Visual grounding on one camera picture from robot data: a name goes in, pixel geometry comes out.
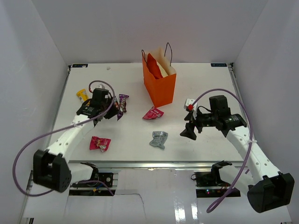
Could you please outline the purple brown M&M's packet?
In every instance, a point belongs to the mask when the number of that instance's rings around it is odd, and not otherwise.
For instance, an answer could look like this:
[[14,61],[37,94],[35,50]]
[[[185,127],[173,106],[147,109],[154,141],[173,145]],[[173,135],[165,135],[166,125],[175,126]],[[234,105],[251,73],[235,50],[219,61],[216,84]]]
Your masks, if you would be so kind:
[[127,106],[127,102],[126,102],[126,100],[129,98],[129,95],[126,95],[126,94],[120,94],[119,95],[119,103],[120,103],[120,107],[121,107],[121,109],[122,109],[122,111],[124,112],[124,113],[126,113],[127,112],[127,109],[126,109],[126,106]]

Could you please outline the yellow snack packet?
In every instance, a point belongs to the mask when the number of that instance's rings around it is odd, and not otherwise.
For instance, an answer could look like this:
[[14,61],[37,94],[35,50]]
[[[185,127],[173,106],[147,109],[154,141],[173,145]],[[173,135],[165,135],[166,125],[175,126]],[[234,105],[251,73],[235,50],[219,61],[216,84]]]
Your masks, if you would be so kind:
[[76,93],[77,97],[80,99],[81,103],[86,102],[87,100],[89,100],[89,96],[86,92],[86,89],[81,89]]

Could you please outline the pink candy packet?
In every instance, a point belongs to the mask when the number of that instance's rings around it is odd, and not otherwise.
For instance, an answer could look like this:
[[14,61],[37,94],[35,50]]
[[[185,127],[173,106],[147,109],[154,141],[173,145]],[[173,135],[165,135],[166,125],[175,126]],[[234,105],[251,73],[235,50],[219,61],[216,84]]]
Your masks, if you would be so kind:
[[106,152],[110,143],[110,139],[93,136],[90,141],[89,150],[100,150],[101,152]]

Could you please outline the red candy packet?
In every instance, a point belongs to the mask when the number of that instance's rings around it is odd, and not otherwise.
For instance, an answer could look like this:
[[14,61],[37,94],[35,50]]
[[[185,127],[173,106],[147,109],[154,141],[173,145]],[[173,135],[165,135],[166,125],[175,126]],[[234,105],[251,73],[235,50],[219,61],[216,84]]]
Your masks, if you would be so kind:
[[144,120],[152,120],[162,117],[164,114],[163,111],[157,109],[156,107],[152,107],[144,116],[142,119]]

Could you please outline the cassava chips bag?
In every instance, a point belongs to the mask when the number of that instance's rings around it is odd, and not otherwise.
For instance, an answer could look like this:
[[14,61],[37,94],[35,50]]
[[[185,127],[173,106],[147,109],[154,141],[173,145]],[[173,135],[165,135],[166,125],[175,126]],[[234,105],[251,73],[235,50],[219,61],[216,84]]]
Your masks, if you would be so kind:
[[147,67],[149,72],[154,76],[155,79],[161,79],[167,77],[168,74],[166,70],[161,66],[161,64],[152,56],[151,53],[148,53],[147,57]]

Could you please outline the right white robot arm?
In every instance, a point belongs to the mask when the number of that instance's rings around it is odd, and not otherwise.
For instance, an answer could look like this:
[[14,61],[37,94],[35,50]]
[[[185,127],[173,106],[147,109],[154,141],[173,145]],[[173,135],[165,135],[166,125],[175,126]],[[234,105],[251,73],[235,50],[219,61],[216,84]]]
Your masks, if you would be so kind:
[[232,114],[223,95],[209,98],[210,109],[202,113],[194,99],[187,99],[185,129],[180,136],[196,140],[194,132],[204,127],[215,127],[235,147],[250,174],[235,168],[231,162],[221,161],[212,166],[211,181],[216,186],[230,184],[244,195],[258,213],[288,205],[295,184],[289,173],[282,173],[252,139],[250,129],[240,114]]

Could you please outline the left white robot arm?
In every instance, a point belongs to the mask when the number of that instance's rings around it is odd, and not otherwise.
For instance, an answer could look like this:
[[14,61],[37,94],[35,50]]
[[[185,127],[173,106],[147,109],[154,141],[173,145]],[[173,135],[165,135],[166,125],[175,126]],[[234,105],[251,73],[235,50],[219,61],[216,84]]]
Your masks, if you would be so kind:
[[114,99],[109,90],[96,88],[92,98],[77,110],[71,128],[66,130],[45,150],[37,150],[33,156],[33,182],[51,190],[63,193],[77,182],[88,186],[98,183],[99,175],[89,164],[69,167],[70,157],[83,140],[102,119],[110,119],[117,114]]

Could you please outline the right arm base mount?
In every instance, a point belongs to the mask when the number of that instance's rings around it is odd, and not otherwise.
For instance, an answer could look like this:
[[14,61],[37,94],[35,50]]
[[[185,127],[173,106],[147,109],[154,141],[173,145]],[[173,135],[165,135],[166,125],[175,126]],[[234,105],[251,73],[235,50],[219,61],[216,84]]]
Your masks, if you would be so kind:
[[190,179],[195,182],[197,198],[220,198],[230,187],[227,182],[217,183],[211,169],[194,171]]

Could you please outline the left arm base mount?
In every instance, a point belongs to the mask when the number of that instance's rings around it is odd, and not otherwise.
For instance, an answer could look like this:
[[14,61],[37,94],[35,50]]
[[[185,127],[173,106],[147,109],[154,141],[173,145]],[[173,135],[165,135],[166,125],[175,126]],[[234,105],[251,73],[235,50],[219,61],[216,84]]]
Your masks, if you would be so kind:
[[111,172],[102,172],[97,173],[92,177],[89,183],[74,183],[71,185],[71,190],[100,190],[106,189],[103,185],[107,185],[108,188],[112,188],[114,181],[114,173]]

